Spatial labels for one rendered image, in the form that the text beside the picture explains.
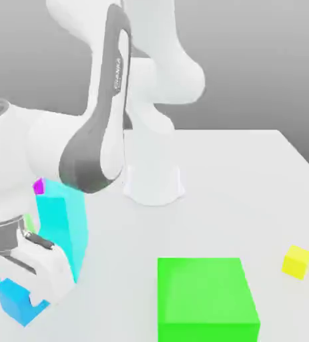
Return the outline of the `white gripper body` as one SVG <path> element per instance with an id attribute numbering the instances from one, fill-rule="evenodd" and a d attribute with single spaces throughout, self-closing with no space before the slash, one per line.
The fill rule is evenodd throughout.
<path id="1" fill-rule="evenodd" d="M 24 237 L 6 256 L 0 254 L 0 277 L 11 279 L 32 293 L 68 293 L 75 286 L 60 246 L 45 248 Z"/>

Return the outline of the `small blue cube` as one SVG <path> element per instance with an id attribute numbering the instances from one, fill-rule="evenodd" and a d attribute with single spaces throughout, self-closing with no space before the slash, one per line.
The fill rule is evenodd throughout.
<path id="1" fill-rule="evenodd" d="M 40 304 L 33 306 L 29 294 L 30 292 L 26 288 L 11 279 L 4 279 L 0 282 L 0 304 L 2 309 L 24 327 L 50 305 L 46 300 L 42 300 Z"/>

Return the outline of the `small yellow cube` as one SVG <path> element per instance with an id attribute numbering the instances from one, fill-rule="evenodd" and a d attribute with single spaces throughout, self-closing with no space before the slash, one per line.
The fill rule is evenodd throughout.
<path id="1" fill-rule="evenodd" d="M 291 245 L 282 263 L 282 272 L 303 280 L 309 267 L 309 250 Z"/>

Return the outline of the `large cyan box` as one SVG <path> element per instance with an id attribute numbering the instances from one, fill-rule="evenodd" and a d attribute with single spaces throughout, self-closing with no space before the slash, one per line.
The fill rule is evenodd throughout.
<path id="1" fill-rule="evenodd" d="M 88 244 L 84 193 L 46 178 L 43 183 L 44 193 L 36 195 L 39 235 L 63 249 L 78 281 Z"/>

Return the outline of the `large green box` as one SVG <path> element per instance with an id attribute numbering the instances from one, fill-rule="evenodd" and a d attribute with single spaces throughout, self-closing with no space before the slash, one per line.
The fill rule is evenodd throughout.
<path id="1" fill-rule="evenodd" d="M 157 276 L 158 342 L 258 342 L 239 258 L 159 258 Z"/>

